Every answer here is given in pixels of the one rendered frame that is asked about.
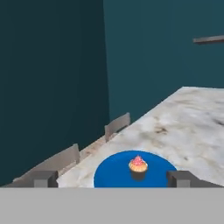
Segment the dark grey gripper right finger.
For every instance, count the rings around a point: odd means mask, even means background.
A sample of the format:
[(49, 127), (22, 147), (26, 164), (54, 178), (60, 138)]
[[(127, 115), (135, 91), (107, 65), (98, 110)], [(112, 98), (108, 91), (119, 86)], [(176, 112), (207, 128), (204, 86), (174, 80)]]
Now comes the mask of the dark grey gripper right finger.
[(216, 185), (209, 181), (205, 181), (197, 178), (189, 171), (168, 171), (166, 173), (167, 186), (176, 188), (211, 188), (218, 187), (221, 185)]

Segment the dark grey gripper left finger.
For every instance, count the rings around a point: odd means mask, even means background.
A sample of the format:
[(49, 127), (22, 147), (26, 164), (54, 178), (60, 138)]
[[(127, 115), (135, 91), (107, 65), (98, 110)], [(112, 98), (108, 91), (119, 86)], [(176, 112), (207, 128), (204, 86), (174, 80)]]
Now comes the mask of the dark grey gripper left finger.
[(49, 188), (58, 187), (57, 171), (33, 171), (6, 185), (10, 188)]

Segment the cupcake with pink frosting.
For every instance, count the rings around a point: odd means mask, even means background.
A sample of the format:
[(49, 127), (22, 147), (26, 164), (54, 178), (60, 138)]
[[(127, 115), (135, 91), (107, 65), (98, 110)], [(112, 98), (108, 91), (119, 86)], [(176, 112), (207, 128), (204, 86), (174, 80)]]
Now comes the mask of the cupcake with pink frosting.
[(148, 171), (148, 164), (141, 156), (137, 155), (129, 161), (129, 170), (133, 179), (143, 180), (146, 172)]

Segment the blue round plate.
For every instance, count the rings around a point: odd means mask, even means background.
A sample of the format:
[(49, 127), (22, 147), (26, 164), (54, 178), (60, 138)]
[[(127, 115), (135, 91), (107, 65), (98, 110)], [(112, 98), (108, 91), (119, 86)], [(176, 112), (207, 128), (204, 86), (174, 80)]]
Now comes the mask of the blue round plate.
[[(131, 173), (129, 162), (140, 156), (148, 165), (143, 179)], [(97, 167), (94, 187), (167, 187), (166, 173), (176, 168), (166, 159), (141, 150), (125, 150), (107, 157)]]

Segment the grey wooden chair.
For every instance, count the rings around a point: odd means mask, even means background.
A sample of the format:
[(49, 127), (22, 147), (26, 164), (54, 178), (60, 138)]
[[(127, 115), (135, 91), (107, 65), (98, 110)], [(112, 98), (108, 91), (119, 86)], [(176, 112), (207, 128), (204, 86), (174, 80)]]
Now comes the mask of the grey wooden chair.
[(105, 129), (105, 141), (107, 142), (109, 138), (115, 134), (118, 130), (128, 127), (130, 125), (130, 113), (126, 113), (117, 117), (115, 120), (107, 124)]
[(77, 143), (73, 144), (69, 148), (49, 157), (42, 163), (34, 166), (28, 172), (24, 173), (18, 178), (14, 178), (13, 181), (19, 181), (30, 176), (33, 172), (36, 171), (61, 171), (68, 167), (70, 164), (80, 162), (80, 152), (79, 145)]

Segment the grey wall shelf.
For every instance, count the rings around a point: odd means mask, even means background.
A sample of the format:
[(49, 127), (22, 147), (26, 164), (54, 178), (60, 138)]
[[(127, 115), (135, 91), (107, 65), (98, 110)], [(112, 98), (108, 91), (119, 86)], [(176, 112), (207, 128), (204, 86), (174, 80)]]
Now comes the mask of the grey wall shelf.
[(194, 44), (211, 44), (211, 43), (224, 43), (224, 35), (203, 37), (203, 38), (194, 38), (192, 40)]

